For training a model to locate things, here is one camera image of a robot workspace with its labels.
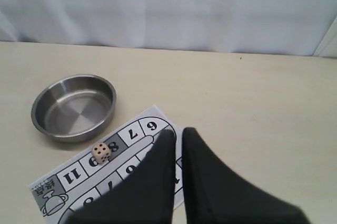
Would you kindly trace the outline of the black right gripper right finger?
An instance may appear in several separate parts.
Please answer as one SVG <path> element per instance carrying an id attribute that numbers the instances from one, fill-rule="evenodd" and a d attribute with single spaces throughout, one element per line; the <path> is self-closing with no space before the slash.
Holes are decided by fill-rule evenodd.
<path id="1" fill-rule="evenodd" d="M 195 128 L 182 133 L 187 223 L 309 223 L 297 206 L 240 177 L 207 146 Z"/>

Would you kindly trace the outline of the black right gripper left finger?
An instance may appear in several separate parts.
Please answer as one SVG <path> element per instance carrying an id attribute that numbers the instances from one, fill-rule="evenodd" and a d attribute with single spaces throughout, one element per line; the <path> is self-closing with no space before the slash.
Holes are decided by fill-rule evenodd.
<path id="1" fill-rule="evenodd" d="M 163 130 L 133 173 L 74 211 L 66 223 L 171 223 L 175 191 L 173 131 Z"/>

